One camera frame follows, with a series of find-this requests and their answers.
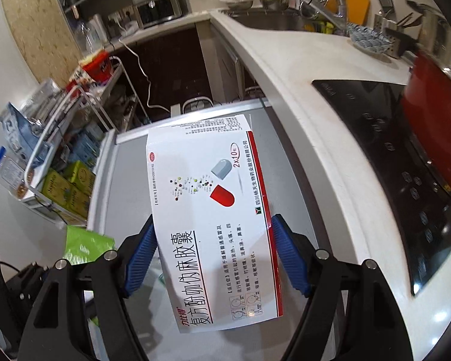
metal bowl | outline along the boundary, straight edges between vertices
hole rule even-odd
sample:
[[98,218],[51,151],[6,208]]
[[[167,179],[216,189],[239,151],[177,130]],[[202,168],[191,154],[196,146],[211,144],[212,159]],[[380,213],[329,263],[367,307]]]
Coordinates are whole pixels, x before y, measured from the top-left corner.
[[227,7],[233,11],[245,11],[253,6],[254,0],[228,1]]
[[259,0],[265,9],[284,11],[289,7],[289,0]]
[[382,54],[391,46],[388,38],[372,28],[348,23],[347,30],[354,45],[369,53]]

induction cooktop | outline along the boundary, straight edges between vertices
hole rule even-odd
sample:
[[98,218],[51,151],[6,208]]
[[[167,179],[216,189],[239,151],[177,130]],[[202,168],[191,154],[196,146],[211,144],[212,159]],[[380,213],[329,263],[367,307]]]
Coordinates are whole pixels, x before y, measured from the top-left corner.
[[442,188],[441,175],[403,113],[404,85],[315,80],[313,86],[354,135],[378,176],[403,240],[416,295],[451,252],[451,191]]

stainless steel pot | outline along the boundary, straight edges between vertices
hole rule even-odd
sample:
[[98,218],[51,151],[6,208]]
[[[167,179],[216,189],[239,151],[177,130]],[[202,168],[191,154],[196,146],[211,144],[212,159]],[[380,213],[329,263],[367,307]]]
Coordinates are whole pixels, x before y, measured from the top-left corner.
[[451,27],[439,10],[428,5],[423,8],[419,47],[451,79]]

blue ribbed rubber pad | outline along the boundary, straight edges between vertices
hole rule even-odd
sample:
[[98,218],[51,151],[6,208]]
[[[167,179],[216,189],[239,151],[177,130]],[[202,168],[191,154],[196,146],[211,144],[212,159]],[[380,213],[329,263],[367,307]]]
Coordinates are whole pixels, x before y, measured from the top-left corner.
[[272,217],[272,229],[274,231],[275,249],[292,286],[307,296],[311,286],[307,281],[306,262],[302,259],[294,241],[276,215]]
[[127,265],[124,289],[129,296],[142,285],[156,248],[157,239],[152,223]]

